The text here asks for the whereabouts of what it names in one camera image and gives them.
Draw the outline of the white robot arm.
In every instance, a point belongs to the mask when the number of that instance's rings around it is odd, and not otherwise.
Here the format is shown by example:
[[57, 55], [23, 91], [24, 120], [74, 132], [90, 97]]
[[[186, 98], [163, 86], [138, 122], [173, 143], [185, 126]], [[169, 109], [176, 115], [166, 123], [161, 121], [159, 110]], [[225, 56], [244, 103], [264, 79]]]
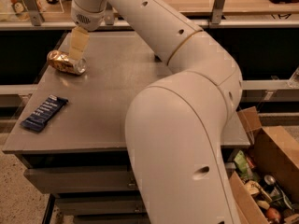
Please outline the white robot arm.
[[171, 74], [131, 102], [125, 140], [151, 224], [240, 224], [221, 155], [242, 75], [200, 26], [162, 0], [72, 0], [74, 23], [96, 30], [113, 6]]

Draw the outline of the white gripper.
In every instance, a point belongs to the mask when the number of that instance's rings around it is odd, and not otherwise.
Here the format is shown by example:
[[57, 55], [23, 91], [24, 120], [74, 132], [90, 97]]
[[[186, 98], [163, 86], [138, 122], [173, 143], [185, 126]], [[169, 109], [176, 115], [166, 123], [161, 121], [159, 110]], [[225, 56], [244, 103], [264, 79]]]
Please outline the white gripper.
[[81, 59], [89, 40], [87, 31], [95, 31], [100, 26], [105, 17], [106, 7], [106, 0], [72, 1], [71, 18], [77, 27], [71, 32], [69, 48], [69, 57], [71, 59]]

